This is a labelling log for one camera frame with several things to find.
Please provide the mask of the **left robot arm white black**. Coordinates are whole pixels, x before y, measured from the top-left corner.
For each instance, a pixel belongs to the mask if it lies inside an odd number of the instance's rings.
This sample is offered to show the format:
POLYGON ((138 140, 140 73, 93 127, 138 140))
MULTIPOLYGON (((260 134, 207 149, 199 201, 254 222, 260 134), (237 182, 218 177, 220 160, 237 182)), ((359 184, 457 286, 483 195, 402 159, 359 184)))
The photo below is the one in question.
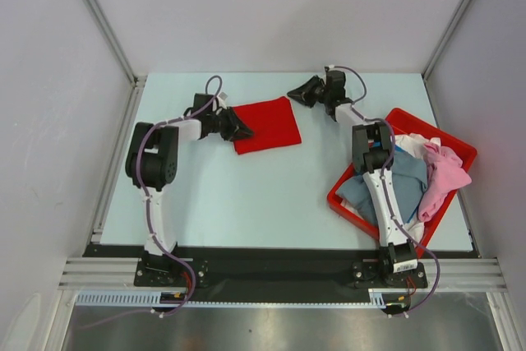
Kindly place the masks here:
POLYGON ((193 105, 181 117, 156 124, 138 122, 134 127, 125 172, 141 192, 148 231, 135 286, 171 286, 181 277, 190 276, 188 266, 171 258, 178 237, 168 191, 178 171, 179 146, 210 134, 234 143, 253 137, 255 132, 218 94, 196 94, 193 105))

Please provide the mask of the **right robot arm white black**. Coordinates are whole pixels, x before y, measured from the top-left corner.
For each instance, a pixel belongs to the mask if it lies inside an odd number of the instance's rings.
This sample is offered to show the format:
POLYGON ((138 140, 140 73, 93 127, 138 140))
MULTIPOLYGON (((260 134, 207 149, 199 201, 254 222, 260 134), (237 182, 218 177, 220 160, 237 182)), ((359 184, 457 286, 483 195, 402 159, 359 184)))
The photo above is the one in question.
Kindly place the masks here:
POLYGON ((398 286, 418 268, 415 240, 400 223, 393 174, 395 134, 382 118, 368 118, 356 109, 367 96, 363 78, 350 67, 328 66, 323 77, 313 76, 287 96, 308 108, 323 104, 338 123, 352 126, 352 165, 367 186, 379 229, 379 276, 398 286))

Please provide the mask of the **red t-shirt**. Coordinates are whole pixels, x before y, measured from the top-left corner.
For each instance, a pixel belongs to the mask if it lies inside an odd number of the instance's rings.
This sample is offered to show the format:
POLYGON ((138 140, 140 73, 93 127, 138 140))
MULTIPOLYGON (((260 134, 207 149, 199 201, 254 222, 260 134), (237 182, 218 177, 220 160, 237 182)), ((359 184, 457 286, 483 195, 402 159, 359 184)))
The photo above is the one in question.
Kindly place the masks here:
POLYGON ((302 143, 291 102, 284 96, 233 110, 253 131, 252 137, 233 143, 238 155, 302 143))

